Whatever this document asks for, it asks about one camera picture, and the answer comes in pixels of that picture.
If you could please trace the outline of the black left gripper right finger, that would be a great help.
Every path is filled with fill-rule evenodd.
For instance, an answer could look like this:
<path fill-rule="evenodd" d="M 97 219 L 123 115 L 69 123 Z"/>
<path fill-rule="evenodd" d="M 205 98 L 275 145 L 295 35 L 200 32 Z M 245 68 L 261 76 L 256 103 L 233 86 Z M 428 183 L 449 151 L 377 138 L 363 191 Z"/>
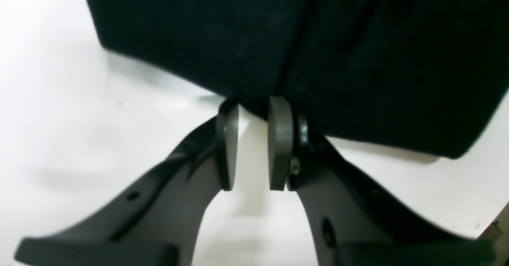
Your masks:
<path fill-rule="evenodd" d="M 296 192 L 320 266 L 490 266 L 488 239 L 439 228 L 345 160 L 304 113 L 268 103 L 271 190 Z"/>

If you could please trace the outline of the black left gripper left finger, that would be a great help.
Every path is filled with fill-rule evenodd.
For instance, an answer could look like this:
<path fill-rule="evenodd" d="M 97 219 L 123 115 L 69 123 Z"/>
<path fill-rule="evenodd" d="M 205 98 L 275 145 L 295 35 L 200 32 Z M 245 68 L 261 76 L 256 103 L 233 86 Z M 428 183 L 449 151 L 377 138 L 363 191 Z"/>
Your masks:
<path fill-rule="evenodd" d="M 15 260 L 29 266 L 189 266 L 204 213 L 236 175 L 239 106 L 189 133 L 111 202 L 54 235 L 24 238 Z"/>

